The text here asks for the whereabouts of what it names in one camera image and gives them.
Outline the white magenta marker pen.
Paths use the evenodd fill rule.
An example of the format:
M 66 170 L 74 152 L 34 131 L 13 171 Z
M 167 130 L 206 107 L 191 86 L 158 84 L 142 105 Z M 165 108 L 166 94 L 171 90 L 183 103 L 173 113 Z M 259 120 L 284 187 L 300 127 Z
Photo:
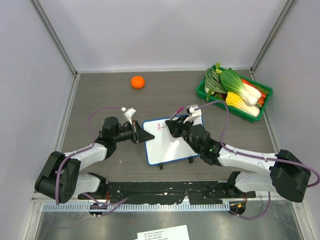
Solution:
M 169 118 L 169 120 L 172 120 L 173 118 L 175 118 L 182 110 L 184 109 L 183 106 L 181 106 L 178 110 L 176 110 L 173 115 Z

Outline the blue framed whiteboard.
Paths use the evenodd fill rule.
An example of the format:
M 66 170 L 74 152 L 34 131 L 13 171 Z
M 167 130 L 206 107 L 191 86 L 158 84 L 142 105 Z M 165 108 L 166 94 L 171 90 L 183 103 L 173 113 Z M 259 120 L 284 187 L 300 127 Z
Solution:
M 146 160 L 150 166 L 159 166 L 170 162 L 198 157 L 192 148 L 182 137 L 172 137 L 169 128 L 166 126 L 165 118 L 146 120 L 142 124 L 142 129 L 154 135 L 154 139 L 144 143 Z

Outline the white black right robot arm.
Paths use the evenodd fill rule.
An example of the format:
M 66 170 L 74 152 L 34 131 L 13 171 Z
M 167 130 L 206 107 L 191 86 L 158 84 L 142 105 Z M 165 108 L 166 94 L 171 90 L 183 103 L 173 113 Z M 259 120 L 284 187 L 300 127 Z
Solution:
M 259 153 L 238 149 L 211 138 L 201 125 L 179 117 L 166 120 L 173 138 L 183 138 L 188 146 L 208 165 L 235 167 L 250 173 L 232 173 L 226 193 L 233 198 L 242 193 L 275 192 L 295 203 L 301 203 L 311 177 L 311 171 L 290 151 Z

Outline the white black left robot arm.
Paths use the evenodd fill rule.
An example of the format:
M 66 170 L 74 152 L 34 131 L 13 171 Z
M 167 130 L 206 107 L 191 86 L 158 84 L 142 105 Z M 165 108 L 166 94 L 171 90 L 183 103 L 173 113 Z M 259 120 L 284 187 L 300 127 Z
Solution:
M 68 153 L 52 152 L 35 181 L 34 190 L 58 205 L 67 203 L 74 195 L 100 200 L 107 195 L 106 178 L 92 172 L 80 175 L 80 171 L 110 158 L 119 142 L 139 144 L 154 138 L 136 120 L 120 124 L 117 117 L 107 117 L 92 145 Z

